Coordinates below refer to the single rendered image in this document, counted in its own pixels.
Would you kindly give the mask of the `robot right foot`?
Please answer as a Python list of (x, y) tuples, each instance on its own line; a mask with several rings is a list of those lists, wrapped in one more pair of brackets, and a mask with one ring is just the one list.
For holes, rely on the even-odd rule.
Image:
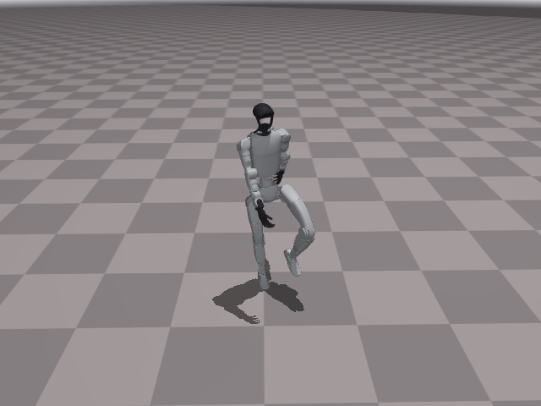
[(266, 275), (266, 272), (265, 274), (263, 272), (261, 272), (261, 276), (260, 276), (260, 269), (258, 270), (258, 276), (259, 276), (259, 285), (262, 289), (268, 289), (270, 287), (270, 284), (269, 284), (269, 280), (268, 280), (268, 277)]

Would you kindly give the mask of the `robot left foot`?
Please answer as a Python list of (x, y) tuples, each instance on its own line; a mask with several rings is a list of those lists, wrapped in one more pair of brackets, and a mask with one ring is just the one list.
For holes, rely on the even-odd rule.
[(291, 251), (292, 251), (291, 249), (285, 249), (284, 250), (284, 256), (287, 259), (287, 265), (288, 265), (291, 273), (293, 274), (293, 276), (298, 277), (301, 274), (301, 268), (300, 268), (300, 266), (298, 264), (297, 259), (294, 259), (293, 256), (291, 257), (291, 258), (293, 258), (292, 261), (291, 261), (291, 258), (289, 257), (289, 254), (290, 254)]

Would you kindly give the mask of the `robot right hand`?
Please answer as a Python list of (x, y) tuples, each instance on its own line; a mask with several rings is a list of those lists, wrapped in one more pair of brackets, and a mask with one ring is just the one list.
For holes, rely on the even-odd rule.
[(267, 218), (271, 219), (272, 220), (272, 217), (269, 217), (267, 214), (265, 214), (265, 211), (264, 211), (264, 205), (263, 205), (263, 202), (261, 199), (258, 199), (257, 200), (257, 204), (258, 204), (258, 207), (255, 207), (255, 210), (258, 211), (258, 215), (259, 215), (259, 218), (263, 224), (264, 227), (267, 227), (267, 228), (273, 228), (275, 226), (275, 224), (271, 224)]

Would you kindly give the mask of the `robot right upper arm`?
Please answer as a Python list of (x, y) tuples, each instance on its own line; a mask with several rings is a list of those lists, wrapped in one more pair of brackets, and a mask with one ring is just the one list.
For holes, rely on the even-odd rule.
[(249, 179), (254, 179), (258, 177), (256, 168), (252, 167), (252, 159), (249, 152), (251, 147), (250, 137), (244, 138), (237, 143), (237, 150), (241, 157), (241, 162), (243, 164), (244, 170), (248, 171)]

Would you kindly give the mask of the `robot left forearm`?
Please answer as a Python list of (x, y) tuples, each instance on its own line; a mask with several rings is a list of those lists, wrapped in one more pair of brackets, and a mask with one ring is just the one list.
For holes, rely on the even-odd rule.
[[(290, 153), (289, 153), (289, 154), (290, 154)], [(284, 162), (280, 162), (280, 166), (279, 166), (277, 172), (279, 172), (279, 171), (281, 171), (281, 170), (283, 170), (283, 171), (285, 172), (285, 171), (286, 171), (285, 168), (286, 168), (286, 166), (287, 166), (287, 162), (288, 162), (288, 159), (287, 159), (286, 161), (284, 161)]]

